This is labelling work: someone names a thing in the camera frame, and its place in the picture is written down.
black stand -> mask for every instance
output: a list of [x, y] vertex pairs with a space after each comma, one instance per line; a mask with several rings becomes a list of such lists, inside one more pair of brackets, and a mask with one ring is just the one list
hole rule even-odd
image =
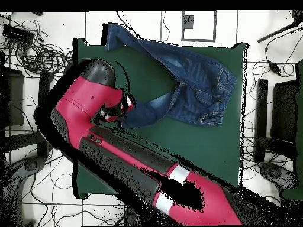
[[[0, 92], [2, 110], [6, 111], [4, 118], [9, 118], [9, 78], [4, 60], [4, 53], [0, 51]], [[50, 90], [52, 77], [49, 73], [40, 73], [39, 104], [41, 104]], [[5, 125], [0, 123], [0, 224], [4, 226], [34, 226], [33, 222], [24, 223], [21, 213], [22, 190], [27, 177], [38, 173], [44, 167], [51, 145], [39, 132], [5, 136]], [[28, 157], [17, 161], [13, 165], [5, 166], [4, 152], [17, 150], [29, 145], [37, 144], [37, 157]]]
[[254, 162], [264, 161], [265, 151], [296, 159], [298, 153], [295, 138], [295, 107], [292, 106], [297, 81], [278, 83], [273, 89], [273, 116], [270, 138], [266, 137], [268, 80], [260, 79], [257, 83], [257, 108], [255, 121]]
[[280, 30], [277, 30], [277, 31], [275, 31], [275, 32], [273, 32], [273, 33], [271, 33], [271, 34], [269, 34], [269, 35], [267, 35], [267, 36], [265, 36], [265, 37], [259, 39], [259, 40], [258, 40], [258, 43], [261, 43], [261, 42], [263, 42], [264, 40], [267, 40], [268, 38], [271, 38], [271, 37], [273, 37], [274, 35], [278, 35], [278, 34], [284, 32], [284, 31], [286, 31], [286, 30], [289, 30], [289, 29], [291, 29], [291, 28], [295, 28], [295, 27], [299, 26], [299, 24], [300, 24], [301, 22], [303, 22], [303, 11], [292, 11], [291, 17], [294, 19], [294, 21], [293, 21], [292, 24], [289, 24], [289, 25], [287, 25], [286, 27], [284, 27], [284, 28], [282, 28], [282, 29], [280, 29]]

jeans pocket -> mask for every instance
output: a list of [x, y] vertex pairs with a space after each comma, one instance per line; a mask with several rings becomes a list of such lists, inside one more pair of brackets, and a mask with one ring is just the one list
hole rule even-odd
[[203, 92], [201, 90], [196, 91], [196, 98], [203, 105], [205, 105], [205, 107], [210, 107], [216, 102], [216, 99], [213, 96], [211, 96], [210, 94], [207, 94], [206, 92]]
[[228, 75], [225, 72], [225, 70], [222, 68], [219, 72], [218, 80], [217, 80], [217, 86], [220, 88], [220, 90], [225, 90], [225, 84], [227, 80], [228, 80]]

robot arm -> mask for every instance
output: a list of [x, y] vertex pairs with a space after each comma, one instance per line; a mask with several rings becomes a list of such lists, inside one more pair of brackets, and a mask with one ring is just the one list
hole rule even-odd
[[96, 126], [133, 108], [123, 106], [114, 69], [103, 60], [86, 60], [84, 71], [59, 100], [51, 118], [62, 137], [143, 202], [183, 225], [241, 225], [223, 189], [164, 156]]

power strip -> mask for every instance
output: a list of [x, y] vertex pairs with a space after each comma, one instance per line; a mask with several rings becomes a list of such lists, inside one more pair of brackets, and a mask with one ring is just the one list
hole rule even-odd
[[34, 33], [10, 26], [8, 24], [4, 24], [3, 26], [4, 27], [2, 35], [4, 37], [9, 38], [10, 40], [20, 41], [28, 46], [32, 45]]

jeans leg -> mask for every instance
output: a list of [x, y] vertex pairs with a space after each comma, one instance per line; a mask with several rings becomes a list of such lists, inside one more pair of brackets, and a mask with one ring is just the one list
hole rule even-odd
[[173, 92], [169, 92], [145, 104], [136, 101], [136, 107], [121, 118], [122, 128], [132, 129], [153, 125], [167, 114], [172, 95]]

